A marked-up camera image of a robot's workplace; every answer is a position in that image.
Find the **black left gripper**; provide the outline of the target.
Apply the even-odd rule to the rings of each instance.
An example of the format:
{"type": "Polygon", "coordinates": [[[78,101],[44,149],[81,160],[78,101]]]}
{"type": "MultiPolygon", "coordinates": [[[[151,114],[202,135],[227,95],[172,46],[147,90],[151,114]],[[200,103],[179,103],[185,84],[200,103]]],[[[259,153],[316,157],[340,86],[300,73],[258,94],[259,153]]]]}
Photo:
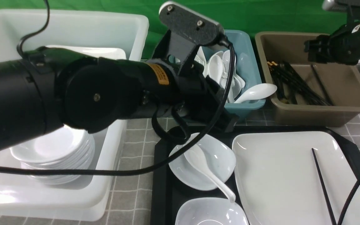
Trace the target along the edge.
{"type": "MultiPolygon", "coordinates": [[[[226,35],[218,46],[234,53],[226,35]]],[[[160,73],[158,86],[146,92],[148,99],[156,104],[153,124],[164,115],[164,109],[170,109],[172,117],[185,130],[188,126],[183,117],[203,123],[209,129],[231,132],[238,116],[224,108],[225,88],[211,78],[205,78],[203,66],[194,60],[199,47],[170,30],[157,44],[152,58],[147,61],[150,66],[164,70],[160,73]]]]}

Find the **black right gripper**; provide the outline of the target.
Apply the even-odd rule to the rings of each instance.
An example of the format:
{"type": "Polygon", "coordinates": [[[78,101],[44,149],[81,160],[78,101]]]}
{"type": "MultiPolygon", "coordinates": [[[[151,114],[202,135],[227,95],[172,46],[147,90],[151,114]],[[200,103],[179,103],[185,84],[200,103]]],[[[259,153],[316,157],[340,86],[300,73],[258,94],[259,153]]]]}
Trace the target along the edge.
{"type": "Polygon", "coordinates": [[[339,34],[318,35],[315,39],[304,42],[304,52],[307,53],[307,60],[311,63],[337,63],[331,53],[332,42],[340,37],[339,34]]]}

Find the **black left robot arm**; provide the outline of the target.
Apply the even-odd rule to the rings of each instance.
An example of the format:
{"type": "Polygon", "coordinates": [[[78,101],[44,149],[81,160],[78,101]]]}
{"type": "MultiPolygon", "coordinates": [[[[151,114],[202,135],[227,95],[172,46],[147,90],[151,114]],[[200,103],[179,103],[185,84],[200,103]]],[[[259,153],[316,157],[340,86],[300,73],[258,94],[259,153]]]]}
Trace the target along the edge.
{"type": "Polygon", "coordinates": [[[146,62],[58,47],[0,62],[0,150],[63,125],[93,134],[139,118],[151,118],[156,133],[176,144],[189,136],[184,117],[231,132],[238,116],[223,107],[224,89],[194,62],[200,46],[216,44],[231,47],[223,31],[169,29],[146,62]]]}

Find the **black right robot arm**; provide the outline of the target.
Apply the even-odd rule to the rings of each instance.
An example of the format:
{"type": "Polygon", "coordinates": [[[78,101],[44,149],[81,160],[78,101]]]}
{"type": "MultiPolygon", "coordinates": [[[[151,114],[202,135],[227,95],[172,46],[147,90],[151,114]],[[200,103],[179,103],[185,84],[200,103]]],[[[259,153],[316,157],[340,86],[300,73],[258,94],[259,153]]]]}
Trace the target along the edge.
{"type": "Polygon", "coordinates": [[[304,43],[308,61],[356,65],[360,60],[360,0],[325,0],[322,9],[346,13],[346,24],[304,43]]]}

